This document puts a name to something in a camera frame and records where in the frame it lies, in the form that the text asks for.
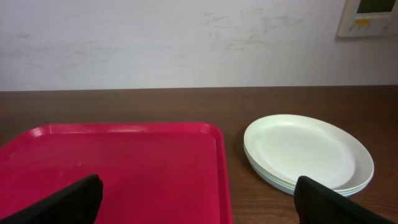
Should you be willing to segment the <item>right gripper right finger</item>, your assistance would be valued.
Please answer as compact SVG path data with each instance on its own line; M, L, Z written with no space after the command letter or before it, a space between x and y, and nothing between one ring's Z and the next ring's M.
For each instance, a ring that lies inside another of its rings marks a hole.
M307 176L294 190L300 224L394 224Z

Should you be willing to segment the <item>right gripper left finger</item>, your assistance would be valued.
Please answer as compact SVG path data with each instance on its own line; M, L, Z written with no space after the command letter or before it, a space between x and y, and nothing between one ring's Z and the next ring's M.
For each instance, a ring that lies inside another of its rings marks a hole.
M94 224L102 199L103 181L91 174L1 219L1 224Z

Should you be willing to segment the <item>light green plate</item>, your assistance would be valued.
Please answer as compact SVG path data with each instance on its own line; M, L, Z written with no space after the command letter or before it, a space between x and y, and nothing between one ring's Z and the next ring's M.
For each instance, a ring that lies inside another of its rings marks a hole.
M263 172L259 169L259 166L256 164L254 159L249 155L249 153L247 151L245 151L245 155L246 155L251 167L256 172L256 174L258 174L268 184L271 184L271 186L273 186L273 187L277 188L278 190L281 190L289 195L294 194L295 185L286 184L280 180L277 180L277 179L271 177L269 174L266 174L265 172ZM371 179L368 180L367 182L365 182L362 186L357 187L353 190L335 190L335 192L339 193L340 195L342 195L344 197L349 197L351 195L356 194L357 192L360 192L362 189L365 189L368 186L368 184L370 183L370 181L371 181Z

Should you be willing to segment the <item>light blue plate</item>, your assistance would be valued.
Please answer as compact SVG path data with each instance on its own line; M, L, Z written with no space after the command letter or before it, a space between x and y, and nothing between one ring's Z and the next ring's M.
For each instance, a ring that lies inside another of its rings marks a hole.
M273 178L271 178L270 176L268 176L267 174L263 173L262 171L260 171L253 162L250 162L251 167L253 168L253 170L256 172L256 174L258 174L262 179L264 179L268 184L271 184L271 186L277 188L278 190L281 190L289 195L293 195L294 194L294 190L295 187L291 187L288 186L286 184L283 184ZM351 195L354 195L360 191L362 191L363 189L365 189L367 187L368 184L365 184L362 187L359 187L357 189L354 190L349 190L347 192L338 192L337 190L335 190L335 192L339 193L340 195L344 196L344 197L349 197Z

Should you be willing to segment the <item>white plate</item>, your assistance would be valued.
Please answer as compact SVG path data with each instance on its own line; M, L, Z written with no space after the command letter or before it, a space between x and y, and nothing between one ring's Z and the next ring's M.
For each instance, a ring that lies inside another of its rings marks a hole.
M263 173L295 185L307 176L337 191L371 181L368 150L346 131L319 119L275 114L252 122L244 132L247 156Z

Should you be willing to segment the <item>red plastic tray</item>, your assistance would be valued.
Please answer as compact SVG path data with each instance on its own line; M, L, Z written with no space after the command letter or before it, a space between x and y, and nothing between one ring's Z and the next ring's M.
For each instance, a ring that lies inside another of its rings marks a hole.
M1 216L90 175L97 223L231 223L223 134L209 123L48 124L1 148Z

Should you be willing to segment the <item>white wall control panel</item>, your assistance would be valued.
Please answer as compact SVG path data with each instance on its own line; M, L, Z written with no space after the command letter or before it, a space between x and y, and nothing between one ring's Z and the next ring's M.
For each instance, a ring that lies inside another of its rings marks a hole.
M384 37L397 34L397 0L347 0L337 36Z

